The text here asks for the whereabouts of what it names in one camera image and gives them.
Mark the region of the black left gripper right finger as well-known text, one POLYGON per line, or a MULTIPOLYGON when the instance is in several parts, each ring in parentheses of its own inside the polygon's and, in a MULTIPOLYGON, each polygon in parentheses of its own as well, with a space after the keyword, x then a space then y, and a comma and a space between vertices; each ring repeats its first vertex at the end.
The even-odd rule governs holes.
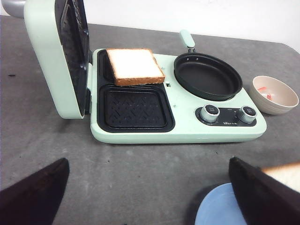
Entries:
POLYGON ((229 177, 248 225, 298 225, 300 193, 238 157, 229 161, 229 177))

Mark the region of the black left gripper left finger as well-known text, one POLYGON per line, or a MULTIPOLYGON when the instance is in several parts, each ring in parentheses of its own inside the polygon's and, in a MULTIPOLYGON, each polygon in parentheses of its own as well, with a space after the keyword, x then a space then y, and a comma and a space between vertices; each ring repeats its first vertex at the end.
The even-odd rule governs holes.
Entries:
POLYGON ((69 176, 66 158, 0 192, 2 225, 51 225, 65 193, 69 176))

